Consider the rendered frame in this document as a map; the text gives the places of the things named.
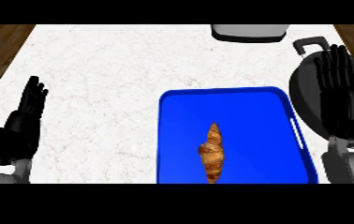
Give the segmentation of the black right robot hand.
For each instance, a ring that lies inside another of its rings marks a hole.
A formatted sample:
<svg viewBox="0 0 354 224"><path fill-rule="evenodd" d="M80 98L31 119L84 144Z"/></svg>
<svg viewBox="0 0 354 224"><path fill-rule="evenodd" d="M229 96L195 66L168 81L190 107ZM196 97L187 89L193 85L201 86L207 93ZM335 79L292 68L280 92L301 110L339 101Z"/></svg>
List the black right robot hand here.
<svg viewBox="0 0 354 224"><path fill-rule="evenodd" d="M333 44L314 59L320 86L320 119L330 136L354 140L354 61Z"/></svg>

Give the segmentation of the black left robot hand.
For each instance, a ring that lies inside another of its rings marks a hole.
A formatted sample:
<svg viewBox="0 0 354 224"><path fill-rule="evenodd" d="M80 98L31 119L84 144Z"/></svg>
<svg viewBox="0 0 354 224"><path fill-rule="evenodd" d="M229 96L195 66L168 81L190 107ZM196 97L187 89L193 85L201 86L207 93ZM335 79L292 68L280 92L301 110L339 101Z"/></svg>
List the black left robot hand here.
<svg viewBox="0 0 354 224"><path fill-rule="evenodd" d="M40 119L49 90L31 76L24 88L18 109L0 127L0 166L19 159L33 159L40 141Z"/></svg>

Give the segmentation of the dark grey pot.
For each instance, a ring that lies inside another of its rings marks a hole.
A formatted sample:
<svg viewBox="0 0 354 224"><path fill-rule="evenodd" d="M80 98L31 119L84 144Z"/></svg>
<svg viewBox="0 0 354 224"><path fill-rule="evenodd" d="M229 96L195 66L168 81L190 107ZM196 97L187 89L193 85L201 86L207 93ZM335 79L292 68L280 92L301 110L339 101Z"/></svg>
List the dark grey pot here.
<svg viewBox="0 0 354 224"><path fill-rule="evenodd" d="M330 50L325 37L308 37L294 42L298 55L305 55L304 47L317 44L322 47L320 52L308 54L298 65L289 80L291 100L298 115L314 132L328 140L330 135L322 124L322 100L320 86L317 80L317 68L314 59L322 56L323 51Z"/></svg>

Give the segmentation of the blue plastic tray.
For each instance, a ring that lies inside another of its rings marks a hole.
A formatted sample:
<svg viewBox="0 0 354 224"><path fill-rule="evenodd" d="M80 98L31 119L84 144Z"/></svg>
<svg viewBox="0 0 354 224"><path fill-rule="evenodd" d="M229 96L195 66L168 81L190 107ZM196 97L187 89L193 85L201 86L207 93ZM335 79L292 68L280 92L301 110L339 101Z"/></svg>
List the blue plastic tray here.
<svg viewBox="0 0 354 224"><path fill-rule="evenodd" d="M316 184L289 98L276 87L170 90L159 99L156 182L208 182L199 146L218 126L221 184Z"/></svg>

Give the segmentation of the golden brown croissant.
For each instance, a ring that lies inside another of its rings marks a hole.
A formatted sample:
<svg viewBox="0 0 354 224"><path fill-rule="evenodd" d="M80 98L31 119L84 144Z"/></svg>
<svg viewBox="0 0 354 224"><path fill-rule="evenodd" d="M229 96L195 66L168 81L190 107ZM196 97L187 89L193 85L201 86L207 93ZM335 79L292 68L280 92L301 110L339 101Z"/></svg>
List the golden brown croissant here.
<svg viewBox="0 0 354 224"><path fill-rule="evenodd" d="M208 139L201 144L198 152L202 158L208 183L215 184L220 179L226 159L223 136L215 123L210 126Z"/></svg>

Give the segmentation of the grey appliance with black base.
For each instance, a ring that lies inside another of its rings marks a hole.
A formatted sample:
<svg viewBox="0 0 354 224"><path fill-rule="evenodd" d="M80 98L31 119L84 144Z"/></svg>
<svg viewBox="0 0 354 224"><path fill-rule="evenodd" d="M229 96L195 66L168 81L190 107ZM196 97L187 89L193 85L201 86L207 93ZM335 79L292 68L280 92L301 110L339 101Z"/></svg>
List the grey appliance with black base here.
<svg viewBox="0 0 354 224"><path fill-rule="evenodd" d="M211 36L221 41L240 43L280 42L289 24L214 24Z"/></svg>

